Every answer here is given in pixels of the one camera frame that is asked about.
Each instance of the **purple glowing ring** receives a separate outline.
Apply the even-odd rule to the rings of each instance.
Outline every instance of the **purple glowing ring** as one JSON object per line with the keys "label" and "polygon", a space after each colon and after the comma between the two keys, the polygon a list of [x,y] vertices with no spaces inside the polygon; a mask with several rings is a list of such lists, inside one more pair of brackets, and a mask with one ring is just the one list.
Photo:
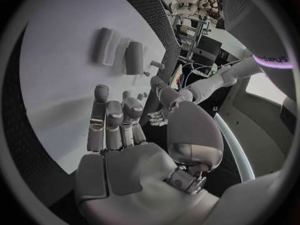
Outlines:
{"label": "purple glowing ring", "polygon": [[252,55],[254,60],[265,67],[269,68],[275,68],[275,69],[292,69],[294,66],[290,62],[279,63],[279,62],[271,62],[271,61],[265,61],[257,56]]}

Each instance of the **person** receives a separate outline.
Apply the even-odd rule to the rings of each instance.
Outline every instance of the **person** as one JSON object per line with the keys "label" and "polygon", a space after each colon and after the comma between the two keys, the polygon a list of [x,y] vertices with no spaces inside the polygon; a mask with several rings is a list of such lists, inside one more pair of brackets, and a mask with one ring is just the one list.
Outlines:
{"label": "person", "polygon": [[172,0],[171,7],[177,4],[191,4],[188,9],[172,9],[173,15],[199,15],[198,10],[206,11],[208,13],[218,13],[219,6],[217,0]]}

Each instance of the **cable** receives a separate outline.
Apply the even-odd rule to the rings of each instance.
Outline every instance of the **cable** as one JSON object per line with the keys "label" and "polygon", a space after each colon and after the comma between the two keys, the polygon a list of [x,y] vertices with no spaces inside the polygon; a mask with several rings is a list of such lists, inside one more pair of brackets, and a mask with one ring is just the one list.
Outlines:
{"label": "cable", "polygon": [[[218,66],[218,68],[221,68],[221,67],[224,67],[224,66],[233,64],[233,63],[237,63],[237,62],[240,62],[240,61],[242,61],[242,60],[243,60],[243,59],[239,59],[239,60],[235,60],[235,61],[228,62],[228,63],[226,63],[226,64],[224,64],[224,65],[222,65],[222,66]],[[193,73],[193,71],[199,70],[199,69],[202,69],[202,68],[211,68],[211,66],[204,66],[204,65],[202,65],[202,64],[200,64],[200,63],[195,63],[195,62],[194,62],[194,64],[198,64],[198,65],[200,65],[200,67],[197,67],[197,68],[193,69],[193,70],[186,76],[185,83],[184,83],[184,88],[187,86],[188,79],[189,79],[190,75]]]}

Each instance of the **purple light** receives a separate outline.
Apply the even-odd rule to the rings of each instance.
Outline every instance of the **purple light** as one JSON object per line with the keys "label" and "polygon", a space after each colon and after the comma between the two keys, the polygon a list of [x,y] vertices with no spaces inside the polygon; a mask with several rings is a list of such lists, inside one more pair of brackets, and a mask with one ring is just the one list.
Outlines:
{"label": "purple light", "polygon": [[290,62],[280,63],[280,62],[271,62],[265,61],[257,56],[252,55],[254,60],[265,67],[275,68],[275,69],[292,69],[294,66]]}

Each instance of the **white cable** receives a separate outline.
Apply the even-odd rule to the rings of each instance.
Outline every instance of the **white cable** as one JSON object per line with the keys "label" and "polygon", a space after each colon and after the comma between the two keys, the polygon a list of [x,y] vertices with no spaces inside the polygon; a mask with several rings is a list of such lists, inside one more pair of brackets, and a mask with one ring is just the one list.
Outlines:
{"label": "white cable", "polygon": [[[224,66],[233,64],[233,63],[237,63],[237,62],[240,62],[240,61],[242,61],[242,60],[243,60],[243,59],[239,59],[239,60],[235,60],[235,61],[228,62],[228,63],[226,63],[226,64],[224,64],[224,65],[222,65],[222,66],[218,66],[218,68],[221,68],[221,67],[224,67]],[[202,64],[200,64],[200,63],[195,63],[195,62],[194,62],[194,64],[200,65],[200,67],[197,67],[197,68],[193,69],[193,70],[187,75],[187,77],[186,77],[186,79],[185,79],[185,83],[184,83],[184,88],[187,86],[187,81],[188,81],[188,79],[189,79],[189,76],[190,76],[195,70],[202,69],[202,68],[211,68],[211,66],[204,66],[204,65],[202,65]]]}

